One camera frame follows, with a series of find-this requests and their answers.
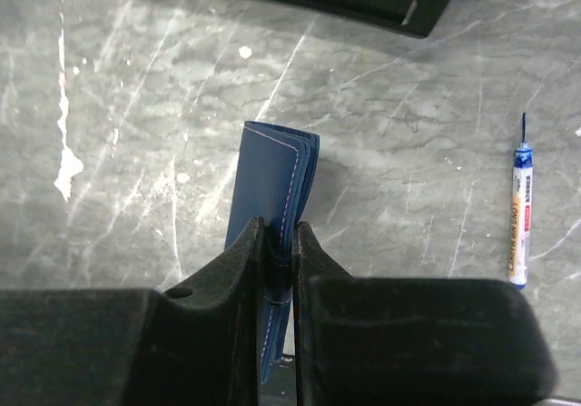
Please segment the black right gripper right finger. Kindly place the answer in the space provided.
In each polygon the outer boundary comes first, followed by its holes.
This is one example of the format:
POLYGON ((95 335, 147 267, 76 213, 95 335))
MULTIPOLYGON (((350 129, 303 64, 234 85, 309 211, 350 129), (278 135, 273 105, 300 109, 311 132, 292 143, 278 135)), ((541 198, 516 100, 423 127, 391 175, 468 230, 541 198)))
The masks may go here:
POLYGON ((389 280, 355 278, 300 223, 293 236, 300 405, 390 405, 389 280))

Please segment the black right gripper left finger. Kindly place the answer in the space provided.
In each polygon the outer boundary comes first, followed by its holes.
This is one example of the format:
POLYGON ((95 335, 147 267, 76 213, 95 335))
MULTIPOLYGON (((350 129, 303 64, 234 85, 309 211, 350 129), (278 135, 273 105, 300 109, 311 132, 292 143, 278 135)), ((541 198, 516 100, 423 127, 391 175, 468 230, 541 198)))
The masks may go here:
POLYGON ((124 405, 257 405, 265 224, 166 292, 150 294, 124 405))

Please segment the blue leather card holder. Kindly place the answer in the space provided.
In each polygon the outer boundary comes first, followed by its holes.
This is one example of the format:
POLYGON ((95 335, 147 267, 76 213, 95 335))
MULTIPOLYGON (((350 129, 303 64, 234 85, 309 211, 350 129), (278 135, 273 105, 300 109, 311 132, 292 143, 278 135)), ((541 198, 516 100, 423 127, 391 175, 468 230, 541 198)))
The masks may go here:
POLYGON ((310 195, 320 138, 313 133, 260 122, 244 123, 225 246, 254 216, 264 219, 264 317, 261 382, 282 358, 291 309, 291 245, 310 195))

